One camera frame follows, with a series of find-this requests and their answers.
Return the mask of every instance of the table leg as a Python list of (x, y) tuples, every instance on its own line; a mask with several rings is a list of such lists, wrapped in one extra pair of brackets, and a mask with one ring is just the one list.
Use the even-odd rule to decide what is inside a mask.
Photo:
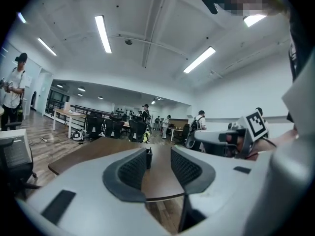
[(173, 141), (173, 137), (174, 137), (174, 129), (172, 129), (171, 142)]
[(56, 110), (54, 111), (54, 124), (53, 124), (53, 131), (56, 129)]
[(69, 118), (69, 130), (68, 130), (68, 138), (70, 139), (71, 137), (71, 124), (72, 124), (72, 116)]

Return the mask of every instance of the wooden floor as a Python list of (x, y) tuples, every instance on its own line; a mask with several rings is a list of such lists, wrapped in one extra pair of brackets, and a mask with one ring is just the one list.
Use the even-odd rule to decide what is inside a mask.
[[(33, 154), (34, 169), (37, 179), (31, 177), (29, 183), (45, 186), (55, 175), (48, 169), (47, 165), (59, 158), (85, 146), (78, 142), (68, 139), (68, 127), (56, 122), (56, 130), (52, 130), (53, 120), (43, 117), (31, 110), (30, 116), (23, 121), (22, 127), (27, 130), (29, 144)], [(47, 143), (41, 143), (40, 139), (44, 137)], [(173, 144), (170, 139), (162, 139), (161, 133), (153, 130), (153, 136), (150, 138), (151, 144)], [(29, 197), (34, 191), (28, 191)], [(164, 226), (171, 234), (177, 233), (183, 207), (183, 197), (174, 198), (167, 201), (146, 203), (146, 208), (152, 216)]]

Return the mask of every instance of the white ceiling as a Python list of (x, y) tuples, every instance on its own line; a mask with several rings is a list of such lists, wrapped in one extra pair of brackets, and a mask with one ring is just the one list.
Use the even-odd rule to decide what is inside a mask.
[[(68, 94), (78, 96), (78, 93), (81, 93), (84, 98), (88, 99), (97, 99), (99, 96), (102, 96), (104, 100), (113, 102), (115, 104), (134, 104), (134, 105), (143, 105), (151, 104), (151, 102), (158, 97), (158, 95), (150, 95), (146, 93), (140, 93), (135, 91), (130, 91), (122, 88), (115, 88), (106, 85), (78, 82), (78, 81), (61, 81), (53, 80), (52, 86), (58, 88), (61, 91), (67, 92)], [(79, 87), (84, 87), (85, 92), (78, 90)], [(175, 101), (163, 99), (157, 100), (155, 106), (165, 106), (174, 104)]]
[[(266, 17), (248, 28), (242, 17), (221, 9), (211, 14), (201, 0), (33, 0), (22, 13), (28, 23), (17, 22), (15, 30), (34, 42), (41, 37), (57, 53), (54, 59), (59, 63), (88, 63), (93, 73), (93, 62), (106, 64), (111, 55), (137, 64), (135, 76), (145, 70), (152, 80), (179, 89), (198, 89), (282, 51), (289, 43), (288, 22), (282, 15)], [(112, 54), (102, 46), (94, 20), (97, 15), (104, 15)], [(135, 40), (126, 45), (125, 38)], [(51, 56), (39, 43), (36, 46)], [(215, 54), (184, 74), (209, 46)], [(120, 67), (109, 70), (119, 73)]]

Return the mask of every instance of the ceiling lamp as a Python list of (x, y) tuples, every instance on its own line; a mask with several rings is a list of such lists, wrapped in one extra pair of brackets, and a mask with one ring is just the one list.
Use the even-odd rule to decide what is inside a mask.
[(252, 26), (253, 24), (256, 24), (258, 21), (262, 20), (263, 18), (265, 18), (266, 15), (254, 15), (254, 16), (248, 16), (245, 17), (243, 20), (245, 22), (245, 24), (247, 24), (248, 27)]
[(45, 47), (47, 48), (47, 50), (50, 51), (54, 56), (57, 56), (57, 54), (56, 54), (53, 50), (51, 50), (51, 49), (48, 47), (48, 45), (46, 45), (46, 43), (45, 43), (41, 38), (38, 38), (38, 41), (39, 41), (43, 46), (45, 46)]
[(110, 49), (109, 41), (107, 38), (107, 34), (106, 34), (104, 16), (95, 17), (95, 21), (96, 21), (96, 26), (99, 32), (100, 39), (102, 40), (105, 52), (112, 53), (112, 50)]
[(26, 23), (26, 20), (24, 19), (24, 17), (22, 16), (22, 14), (20, 12), (18, 13), (18, 17), (22, 21), (23, 24)]
[(193, 69), (195, 69), (199, 64), (205, 61), (208, 57), (210, 57), (216, 50), (211, 46), (201, 54), (193, 63), (191, 63), (185, 70), (184, 73), (190, 73)]

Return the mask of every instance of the black pants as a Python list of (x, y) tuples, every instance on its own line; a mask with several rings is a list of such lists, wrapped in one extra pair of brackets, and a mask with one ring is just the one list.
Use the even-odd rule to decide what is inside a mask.
[(8, 128), (5, 126), (8, 123), (8, 119), (10, 118), (10, 122), (16, 122), (16, 118), (18, 116), (17, 108), (8, 108), (5, 105), (2, 106), (4, 109), (4, 113), (1, 116), (1, 131), (7, 131)]

